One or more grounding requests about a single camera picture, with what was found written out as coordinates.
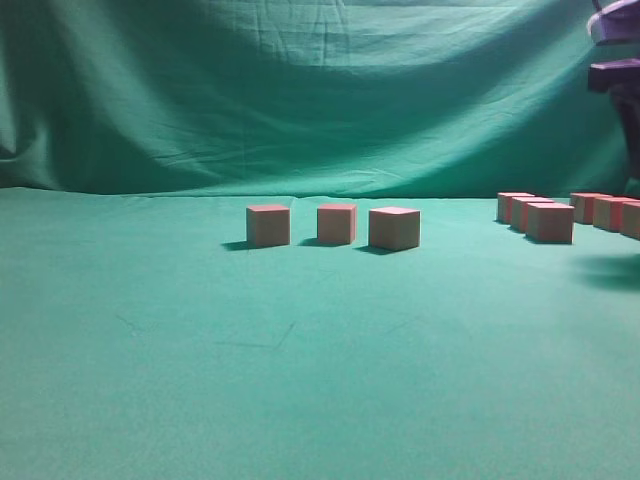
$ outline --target green tabletop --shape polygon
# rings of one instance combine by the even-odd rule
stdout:
[[[640,242],[388,199],[322,247],[330,201],[0,191],[0,478],[640,477]],[[419,248],[366,248],[389,205]]]

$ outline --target green cloth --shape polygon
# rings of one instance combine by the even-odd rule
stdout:
[[[0,0],[0,186],[622,192],[588,0]]]
[[[638,241],[397,199],[324,248],[327,201],[0,191],[0,478],[640,477]],[[387,205],[419,248],[363,248]]]

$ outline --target wooden block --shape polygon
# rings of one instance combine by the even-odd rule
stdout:
[[[288,245],[291,241],[290,211],[282,205],[247,207],[247,242],[256,247]]]
[[[638,201],[628,197],[597,197],[593,202],[593,226],[619,232],[622,224],[622,204]]]
[[[527,204],[528,203],[553,203],[546,197],[514,197],[511,199],[511,228],[516,232],[527,231]]]
[[[318,207],[318,242],[347,245],[356,239],[357,208],[352,204]]]
[[[585,225],[593,224],[593,204],[598,197],[610,197],[604,193],[572,193],[571,206],[574,207],[573,219]]]
[[[420,210],[400,207],[369,210],[369,246],[406,250],[420,245]]]
[[[563,203],[528,203],[527,237],[541,243],[573,243],[575,208]]]
[[[512,200],[515,197],[534,197],[530,193],[518,193],[518,192],[501,192],[498,193],[498,213],[496,220],[501,223],[511,223],[511,206]]]
[[[622,204],[622,224],[620,233],[640,240],[640,201]]]

